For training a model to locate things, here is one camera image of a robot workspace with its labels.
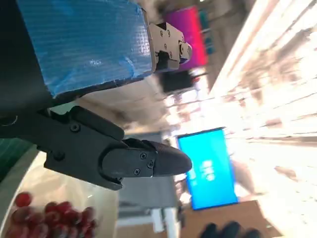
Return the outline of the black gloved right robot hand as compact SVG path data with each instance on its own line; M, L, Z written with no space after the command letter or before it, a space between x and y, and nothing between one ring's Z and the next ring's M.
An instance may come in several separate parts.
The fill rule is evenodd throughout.
M238 222L231 221L221 229L215 223L209 223L201 232L200 238L263 238L263 235L257 229L243 231Z

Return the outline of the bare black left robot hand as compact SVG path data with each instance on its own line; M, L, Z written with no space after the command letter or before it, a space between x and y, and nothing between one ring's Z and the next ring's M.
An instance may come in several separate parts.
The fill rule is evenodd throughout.
M0 3L0 136L46 153L45 168L111 190L123 178L169 177L190 158L124 131L80 106L88 93L178 70L192 48L183 33L148 21L128 0L3 0Z

